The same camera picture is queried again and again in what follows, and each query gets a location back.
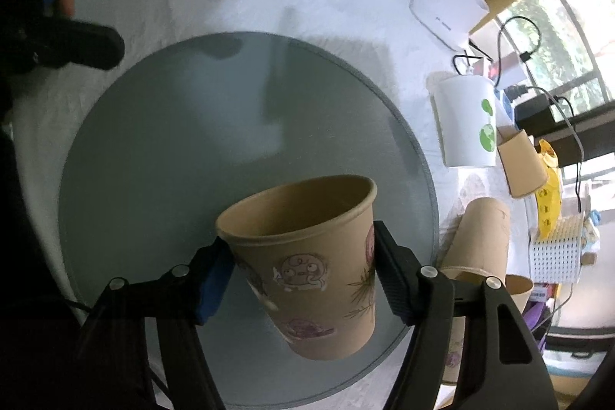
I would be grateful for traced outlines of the brown cartoon paper cup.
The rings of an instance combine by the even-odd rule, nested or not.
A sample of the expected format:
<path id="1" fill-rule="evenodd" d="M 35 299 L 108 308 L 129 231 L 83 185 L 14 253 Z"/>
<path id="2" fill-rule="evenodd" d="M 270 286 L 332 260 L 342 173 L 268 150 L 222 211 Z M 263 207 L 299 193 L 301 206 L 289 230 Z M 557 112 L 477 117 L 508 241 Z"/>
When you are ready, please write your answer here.
<path id="1" fill-rule="evenodd" d="M 269 188 L 216 220 L 238 267 L 291 349 L 347 358 L 375 330 L 375 182 L 359 175 Z"/>

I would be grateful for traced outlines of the white cup green dots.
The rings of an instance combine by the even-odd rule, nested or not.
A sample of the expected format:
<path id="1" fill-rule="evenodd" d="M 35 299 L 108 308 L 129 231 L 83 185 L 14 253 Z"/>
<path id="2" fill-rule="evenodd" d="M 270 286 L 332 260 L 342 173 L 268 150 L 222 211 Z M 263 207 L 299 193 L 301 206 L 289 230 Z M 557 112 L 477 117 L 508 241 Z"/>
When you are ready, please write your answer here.
<path id="1" fill-rule="evenodd" d="M 483 76 L 450 76 L 434 89 L 445 166 L 496 166 L 495 94 Z"/>

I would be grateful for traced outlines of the purple cloth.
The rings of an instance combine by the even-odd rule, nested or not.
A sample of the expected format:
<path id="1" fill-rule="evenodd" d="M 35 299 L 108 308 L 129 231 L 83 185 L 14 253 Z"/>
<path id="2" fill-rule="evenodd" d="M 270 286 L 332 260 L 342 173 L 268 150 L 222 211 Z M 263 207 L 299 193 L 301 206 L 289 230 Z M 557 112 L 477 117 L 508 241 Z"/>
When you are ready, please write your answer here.
<path id="1" fill-rule="evenodd" d="M 552 320 L 552 309 L 544 302 L 528 301 L 522 317 L 530 329 L 540 353 L 543 353 L 546 345 L 546 336 Z"/>

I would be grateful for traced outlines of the white perforated basket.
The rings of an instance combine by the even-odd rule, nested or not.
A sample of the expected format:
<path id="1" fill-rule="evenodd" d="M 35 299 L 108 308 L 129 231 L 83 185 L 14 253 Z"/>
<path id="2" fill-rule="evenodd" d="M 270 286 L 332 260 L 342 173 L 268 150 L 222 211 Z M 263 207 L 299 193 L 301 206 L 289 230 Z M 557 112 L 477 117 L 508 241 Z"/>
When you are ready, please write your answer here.
<path id="1" fill-rule="evenodd" d="M 584 216 L 559 219 L 548 237 L 529 245 L 530 279 L 535 283 L 574 284 L 581 275 Z"/>

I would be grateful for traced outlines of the round grey glass tray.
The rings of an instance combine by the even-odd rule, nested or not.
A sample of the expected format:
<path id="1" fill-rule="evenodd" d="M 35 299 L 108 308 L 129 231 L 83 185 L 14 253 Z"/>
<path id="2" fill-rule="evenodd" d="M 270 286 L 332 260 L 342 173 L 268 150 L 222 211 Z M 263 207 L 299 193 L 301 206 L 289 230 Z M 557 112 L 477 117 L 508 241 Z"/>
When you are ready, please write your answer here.
<path id="1" fill-rule="evenodd" d="M 372 179 L 374 223 L 384 222 L 420 263 L 432 262 L 439 216 L 429 166 L 400 112 L 353 66 L 303 41 L 257 32 L 158 51 L 101 96 L 63 167 L 58 224 L 72 288 L 91 312 L 114 277 L 151 281 L 190 263 L 221 238 L 216 220 L 231 205 L 336 175 Z M 367 344 L 344 359 L 303 358 L 233 257 L 222 303 L 198 330 L 223 408 L 322 400 L 375 369 L 410 331 L 375 271 Z"/>

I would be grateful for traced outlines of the black power adapter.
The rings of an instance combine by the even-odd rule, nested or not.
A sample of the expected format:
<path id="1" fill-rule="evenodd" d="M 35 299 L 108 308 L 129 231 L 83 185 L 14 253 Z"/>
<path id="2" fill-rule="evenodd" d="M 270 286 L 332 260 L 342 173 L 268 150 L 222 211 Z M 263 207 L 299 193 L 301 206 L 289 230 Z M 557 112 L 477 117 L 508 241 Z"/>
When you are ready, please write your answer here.
<path id="1" fill-rule="evenodd" d="M 531 134 L 546 132 L 555 126 L 548 97 L 544 94 L 533 97 L 515 106 L 515 122 L 520 129 Z"/>

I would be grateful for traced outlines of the white desk lamp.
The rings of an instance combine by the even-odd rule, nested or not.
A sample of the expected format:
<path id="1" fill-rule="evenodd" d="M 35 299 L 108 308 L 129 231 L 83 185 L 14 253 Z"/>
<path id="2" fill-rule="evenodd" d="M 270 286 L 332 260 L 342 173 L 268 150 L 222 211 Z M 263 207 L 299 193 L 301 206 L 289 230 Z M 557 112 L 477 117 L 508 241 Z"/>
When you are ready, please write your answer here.
<path id="1" fill-rule="evenodd" d="M 415 18 L 451 50 L 463 50 L 469 32 L 489 12 L 485 0 L 412 0 Z"/>

